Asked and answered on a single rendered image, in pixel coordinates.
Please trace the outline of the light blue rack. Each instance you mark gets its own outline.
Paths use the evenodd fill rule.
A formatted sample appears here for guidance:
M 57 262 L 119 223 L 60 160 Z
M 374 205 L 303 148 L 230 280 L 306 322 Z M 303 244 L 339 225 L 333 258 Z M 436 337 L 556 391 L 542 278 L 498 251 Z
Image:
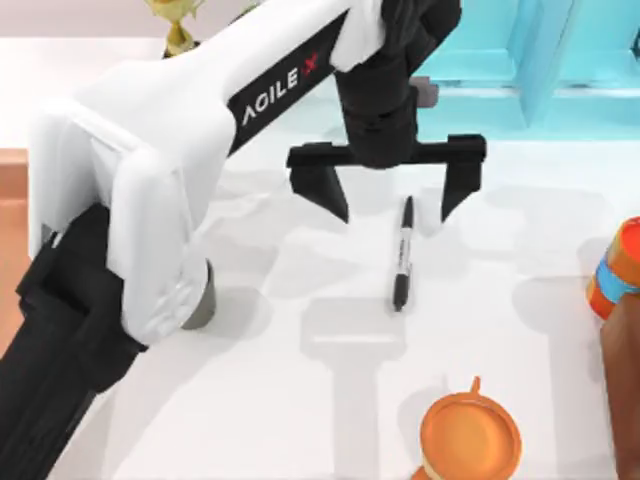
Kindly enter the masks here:
M 462 0 L 422 139 L 640 140 L 640 0 Z

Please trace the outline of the orange cup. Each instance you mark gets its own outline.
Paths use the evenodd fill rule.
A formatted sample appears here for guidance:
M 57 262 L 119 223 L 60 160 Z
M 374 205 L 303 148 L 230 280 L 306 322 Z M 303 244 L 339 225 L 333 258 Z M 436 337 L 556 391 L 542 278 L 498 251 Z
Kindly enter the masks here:
M 409 480 L 510 480 L 522 453 L 518 426 L 505 408 L 469 390 L 445 395 L 424 415 L 419 431 L 422 464 Z

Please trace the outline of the orange and blue can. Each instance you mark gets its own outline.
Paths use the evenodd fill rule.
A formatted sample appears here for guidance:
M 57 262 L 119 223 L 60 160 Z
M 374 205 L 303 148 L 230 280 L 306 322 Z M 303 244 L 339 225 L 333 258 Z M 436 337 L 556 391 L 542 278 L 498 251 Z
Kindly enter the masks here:
M 640 295 L 640 216 L 621 224 L 586 289 L 589 306 L 602 320 L 626 294 Z

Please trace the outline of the pale grey rounded box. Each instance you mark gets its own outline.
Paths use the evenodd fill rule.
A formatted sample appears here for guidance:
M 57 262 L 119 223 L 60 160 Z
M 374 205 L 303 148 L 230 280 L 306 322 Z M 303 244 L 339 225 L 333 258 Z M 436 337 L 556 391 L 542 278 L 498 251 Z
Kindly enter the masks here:
M 439 87 L 428 76 L 412 77 L 410 84 L 417 90 L 418 108 L 433 108 L 437 104 Z

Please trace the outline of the black marker pen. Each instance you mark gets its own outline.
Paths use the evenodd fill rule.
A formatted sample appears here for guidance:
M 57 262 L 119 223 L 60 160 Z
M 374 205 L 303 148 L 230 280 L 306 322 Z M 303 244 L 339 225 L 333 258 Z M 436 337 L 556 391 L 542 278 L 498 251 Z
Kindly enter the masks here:
M 410 290 L 411 277 L 411 239 L 414 228 L 414 200 L 408 196 L 403 209 L 399 254 L 393 284 L 392 305 L 395 312 L 400 312 L 406 305 Z

